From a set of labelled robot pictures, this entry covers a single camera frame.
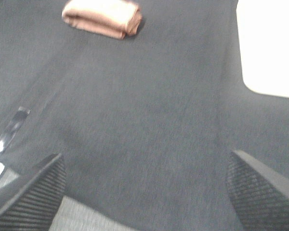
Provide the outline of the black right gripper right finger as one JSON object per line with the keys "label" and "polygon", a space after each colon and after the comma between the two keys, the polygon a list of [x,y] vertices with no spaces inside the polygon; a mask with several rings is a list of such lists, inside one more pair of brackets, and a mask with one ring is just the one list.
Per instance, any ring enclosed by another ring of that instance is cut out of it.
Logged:
{"label": "black right gripper right finger", "polygon": [[246,231],[289,231],[289,179],[242,150],[230,154],[229,199]]}

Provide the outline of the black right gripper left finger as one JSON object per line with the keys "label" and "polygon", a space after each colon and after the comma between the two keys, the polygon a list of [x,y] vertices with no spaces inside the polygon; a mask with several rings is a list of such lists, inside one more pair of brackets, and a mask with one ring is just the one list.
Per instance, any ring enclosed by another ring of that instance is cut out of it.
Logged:
{"label": "black right gripper left finger", "polygon": [[47,231],[66,188],[62,154],[51,154],[0,188],[0,231]]}

